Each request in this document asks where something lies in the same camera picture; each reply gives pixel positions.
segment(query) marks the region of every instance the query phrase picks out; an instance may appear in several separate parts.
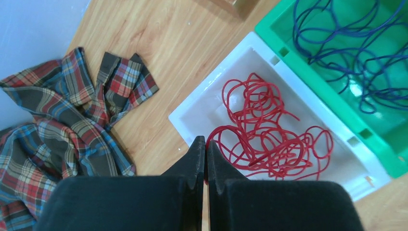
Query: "tabletop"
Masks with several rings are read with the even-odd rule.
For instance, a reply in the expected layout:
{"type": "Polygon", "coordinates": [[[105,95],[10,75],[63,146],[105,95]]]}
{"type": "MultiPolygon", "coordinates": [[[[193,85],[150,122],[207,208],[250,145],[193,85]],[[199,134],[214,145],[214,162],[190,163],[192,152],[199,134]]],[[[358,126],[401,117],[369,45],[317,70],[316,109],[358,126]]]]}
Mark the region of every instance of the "tabletop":
{"type": "MultiPolygon", "coordinates": [[[[130,58],[138,53],[160,90],[126,115],[112,133],[139,175],[160,175],[188,147],[169,114],[226,57],[278,0],[260,0],[245,21],[206,0],[94,0],[69,51],[84,47],[95,80],[105,51],[130,58]]],[[[408,175],[356,202],[368,231],[406,230],[408,175]]],[[[203,230],[208,230],[207,201],[203,230]]]]}

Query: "checkered cloth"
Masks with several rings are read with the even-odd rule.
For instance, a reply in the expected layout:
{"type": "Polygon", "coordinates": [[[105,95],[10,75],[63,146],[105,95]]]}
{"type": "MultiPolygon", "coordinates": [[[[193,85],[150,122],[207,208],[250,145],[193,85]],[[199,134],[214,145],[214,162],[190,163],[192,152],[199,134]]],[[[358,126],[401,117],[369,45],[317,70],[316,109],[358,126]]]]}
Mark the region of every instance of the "checkered cloth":
{"type": "Polygon", "coordinates": [[[0,81],[0,88],[35,119],[0,132],[0,230],[31,230],[61,179],[135,175],[108,131],[158,91],[138,55],[105,53],[94,87],[76,48],[0,81]]]}

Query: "green plastic bin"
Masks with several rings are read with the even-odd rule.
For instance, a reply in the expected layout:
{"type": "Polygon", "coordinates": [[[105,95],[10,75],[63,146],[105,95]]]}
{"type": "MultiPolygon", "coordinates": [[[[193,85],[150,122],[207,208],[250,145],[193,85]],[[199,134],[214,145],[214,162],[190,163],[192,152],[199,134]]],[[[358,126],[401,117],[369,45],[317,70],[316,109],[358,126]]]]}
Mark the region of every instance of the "green plastic bin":
{"type": "MultiPolygon", "coordinates": [[[[293,6],[295,0],[282,0],[255,27],[255,32],[263,41],[326,103],[326,105],[359,137],[378,157],[388,174],[397,178],[408,171],[408,112],[376,105],[377,112],[366,114],[359,110],[358,80],[352,82],[343,92],[345,81],[327,83],[327,79],[339,77],[340,73],[330,72],[317,65],[308,65],[293,45],[293,6]]],[[[309,8],[316,0],[301,0],[298,14],[309,8]]],[[[374,0],[334,0],[334,9],[341,24],[351,23],[366,15],[374,5],[374,0]]],[[[399,6],[399,0],[382,0],[379,13],[373,23],[380,24],[389,18],[399,6]]],[[[401,11],[408,12],[408,4],[401,11]]],[[[408,22],[408,13],[402,17],[408,22]]],[[[333,26],[327,13],[315,12],[306,26],[333,26]]],[[[327,34],[315,33],[313,39],[322,39],[327,34]]],[[[378,38],[373,47],[376,55],[391,54],[399,50],[408,41],[405,27],[393,28],[378,38]]],[[[356,47],[361,39],[338,37],[334,41],[336,48],[356,47]]],[[[316,51],[319,47],[309,45],[316,51]]],[[[392,82],[398,87],[408,88],[408,72],[402,65],[389,70],[392,82]]]]}

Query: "plaid cloth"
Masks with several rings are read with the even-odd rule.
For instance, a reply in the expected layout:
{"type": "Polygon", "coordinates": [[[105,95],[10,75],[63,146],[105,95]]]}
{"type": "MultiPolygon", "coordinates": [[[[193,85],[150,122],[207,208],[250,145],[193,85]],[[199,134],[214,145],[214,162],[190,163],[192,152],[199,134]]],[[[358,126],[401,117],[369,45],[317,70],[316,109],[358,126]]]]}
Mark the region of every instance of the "plaid cloth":
{"type": "Polygon", "coordinates": [[[61,179],[135,175],[108,131],[158,91],[138,55],[105,53],[94,87],[76,48],[0,81],[0,88],[35,119],[0,132],[0,230],[31,230],[61,179]]]}

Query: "white plastic bin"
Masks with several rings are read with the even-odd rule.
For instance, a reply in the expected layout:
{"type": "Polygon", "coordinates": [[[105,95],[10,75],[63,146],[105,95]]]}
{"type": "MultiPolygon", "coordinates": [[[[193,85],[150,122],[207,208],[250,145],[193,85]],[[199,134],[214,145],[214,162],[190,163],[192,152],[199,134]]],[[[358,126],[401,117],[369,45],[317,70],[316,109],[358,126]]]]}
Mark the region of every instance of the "white plastic bin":
{"type": "MultiPolygon", "coordinates": [[[[196,136],[204,135],[207,139],[216,127],[232,124],[222,102],[222,87],[227,80],[232,78],[245,80],[252,72],[278,86],[285,102],[285,109],[300,118],[300,122],[294,119],[283,121],[285,128],[297,134],[303,133],[313,125],[326,127],[332,131],[334,150],[331,162],[319,180],[334,181],[343,185],[354,201],[390,182],[390,177],[377,157],[254,32],[248,34],[169,116],[171,123],[189,146],[196,136]]],[[[239,97],[242,95],[235,96],[236,104],[232,107],[239,109],[242,106],[242,99],[239,97]]],[[[250,179],[273,178],[264,174],[254,175],[250,179]]]]}

